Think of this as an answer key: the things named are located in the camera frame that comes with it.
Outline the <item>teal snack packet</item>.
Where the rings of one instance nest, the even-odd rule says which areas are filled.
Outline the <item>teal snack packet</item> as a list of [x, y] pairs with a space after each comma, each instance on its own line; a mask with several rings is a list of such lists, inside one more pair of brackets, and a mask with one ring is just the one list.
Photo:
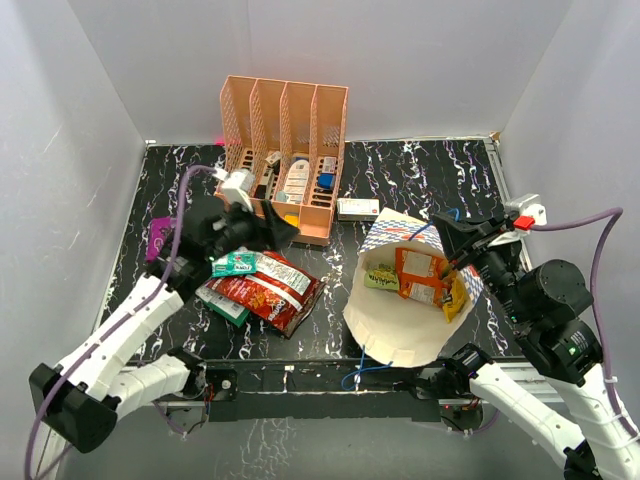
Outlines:
[[244, 276], [257, 272], [256, 253], [237, 250], [212, 261], [212, 277]]

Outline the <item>yellow snack packet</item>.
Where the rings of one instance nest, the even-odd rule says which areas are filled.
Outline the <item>yellow snack packet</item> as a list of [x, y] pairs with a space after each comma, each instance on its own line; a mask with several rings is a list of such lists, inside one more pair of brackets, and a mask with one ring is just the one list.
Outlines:
[[466, 303], [466, 288], [461, 277], [451, 271], [443, 278], [441, 309], [447, 323], [451, 323]]

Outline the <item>orange snack bag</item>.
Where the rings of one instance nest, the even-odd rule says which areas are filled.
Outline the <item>orange snack bag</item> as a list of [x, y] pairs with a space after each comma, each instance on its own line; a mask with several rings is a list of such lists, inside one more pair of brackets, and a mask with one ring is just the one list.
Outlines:
[[408, 248], [395, 250], [398, 294], [404, 299], [441, 307], [449, 285], [441, 278], [448, 262], [441, 257]]

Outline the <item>red doritos bag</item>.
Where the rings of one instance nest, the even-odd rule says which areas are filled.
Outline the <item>red doritos bag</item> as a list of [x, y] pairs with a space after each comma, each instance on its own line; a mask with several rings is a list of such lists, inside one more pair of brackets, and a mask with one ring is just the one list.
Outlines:
[[203, 286], [246, 307], [283, 334], [287, 316], [301, 308], [305, 294], [321, 280], [276, 252], [255, 253], [256, 273], [211, 278]]

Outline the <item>light green himalaya packet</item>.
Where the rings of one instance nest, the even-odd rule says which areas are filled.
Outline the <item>light green himalaya packet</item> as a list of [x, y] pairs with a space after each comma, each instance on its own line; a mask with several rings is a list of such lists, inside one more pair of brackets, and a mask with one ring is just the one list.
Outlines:
[[394, 269], [388, 269], [382, 265], [366, 271], [364, 275], [364, 286], [385, 291], [397, 291], [400, 282]]

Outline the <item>green chips bag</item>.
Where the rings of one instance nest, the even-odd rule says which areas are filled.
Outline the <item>green chips bag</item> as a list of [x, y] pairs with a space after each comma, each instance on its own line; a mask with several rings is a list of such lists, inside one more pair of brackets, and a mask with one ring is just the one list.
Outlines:
[[207, 286], [196, 290], [196, 296], [212, 311], [236, 327], [245, 324], [249, 310]]

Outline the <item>blue checkered paper bag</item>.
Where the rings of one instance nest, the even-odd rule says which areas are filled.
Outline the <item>blue checkered paper bag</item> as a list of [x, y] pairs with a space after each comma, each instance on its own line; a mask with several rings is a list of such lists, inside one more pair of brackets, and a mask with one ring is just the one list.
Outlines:
[[466, 288], [466, 303], [451, 323], [441, 307], [404, 299], [397, 291], [364, 286], [370, 268], [394, 269], [395, 250], [408, 248], [444, 258], [437, 230], [390, 208], [381, 211], [362, 246], [343, 315], [364, 354], [393, 368], [420, 367], [434, 361], [482, 296], [483, 285], [473, 268], [456, 272]]

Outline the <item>purple blackcurrant candy bag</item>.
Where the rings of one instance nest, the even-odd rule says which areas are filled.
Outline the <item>purple blackcurrant candy bag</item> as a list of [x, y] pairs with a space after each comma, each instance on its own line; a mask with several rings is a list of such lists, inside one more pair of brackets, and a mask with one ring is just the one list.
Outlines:
[[146, 262], [152, 262], [159, 255], [168, 235], [174, 227], [175, 219], [172, 217], [159, 217], [151, 220], [145, 254]]

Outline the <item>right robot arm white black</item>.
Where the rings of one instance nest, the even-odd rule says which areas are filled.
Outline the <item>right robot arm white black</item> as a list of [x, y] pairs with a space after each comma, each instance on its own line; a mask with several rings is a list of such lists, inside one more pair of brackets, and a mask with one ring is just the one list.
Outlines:
[[596, 281], [560, 259], [530, 271], [520, 267], [519, 239], [499, 239], [543, 230], [531, 215], [512, 211], [463, 222], [438, 213], [431, 223], [450, 266], [475, 269], [509, 317], [525, 358], [571, 416], [549, 408], [472, 343], [445, 359], [433, 381], [457, 396], [472, 394], [491, 403], [540, 445], [567, 479], [638, 478], [639, 430], [616, 391], [604, 340], [580, 318], [597, 306]]

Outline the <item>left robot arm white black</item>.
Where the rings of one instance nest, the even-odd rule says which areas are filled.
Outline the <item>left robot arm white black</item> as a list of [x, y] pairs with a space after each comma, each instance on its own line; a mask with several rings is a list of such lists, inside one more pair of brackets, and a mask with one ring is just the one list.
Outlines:
[[216, 197], [196, 200], [178, 216], [161, 253], [109, 319], [56, 366], [41, 364], [31, 373], [37, 419], [89, 453], [139, 407], [166, 395], [200, 396], [207, 383], [205, 363], [181, 347], [143, 367], [125, 367], [210, 278], [214, 260], [240, 247], [274, 251], [298, 232], [268, 201], [255, 214], [238, 203], [225, 207]]

